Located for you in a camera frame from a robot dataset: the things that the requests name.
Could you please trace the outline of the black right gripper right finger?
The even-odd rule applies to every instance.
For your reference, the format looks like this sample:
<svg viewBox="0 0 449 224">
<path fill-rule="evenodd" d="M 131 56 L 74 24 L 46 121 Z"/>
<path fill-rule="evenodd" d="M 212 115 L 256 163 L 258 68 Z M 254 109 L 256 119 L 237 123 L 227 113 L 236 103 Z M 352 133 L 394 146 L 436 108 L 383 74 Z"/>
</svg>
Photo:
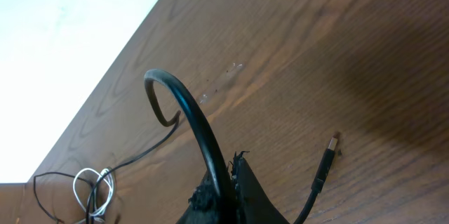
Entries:
<svg viewBox="0 0 449 224">
<path fill-rule="evenodd" d="M 238 217 L 245 224 L 288 224 L 270 202 L 250 165 L 243 157 L 247 151 L 235 152 L 231 161 L 231 179 L 239 203 Z"/>
</svg>

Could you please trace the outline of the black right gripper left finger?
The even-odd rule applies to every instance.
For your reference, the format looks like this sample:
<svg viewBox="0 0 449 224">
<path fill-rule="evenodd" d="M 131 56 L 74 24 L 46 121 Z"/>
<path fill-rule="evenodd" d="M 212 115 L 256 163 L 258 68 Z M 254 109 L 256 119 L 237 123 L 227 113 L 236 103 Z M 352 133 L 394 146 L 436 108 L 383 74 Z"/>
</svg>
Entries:
<svg viewBox="0 0 449 224">
<path fill-rule="evenodd" d="M 188 199 L 189 206 L 176 224 L 218 224 L 220 211 L 213 182 L 207 171 L 193 195 Z"/>
</svg>

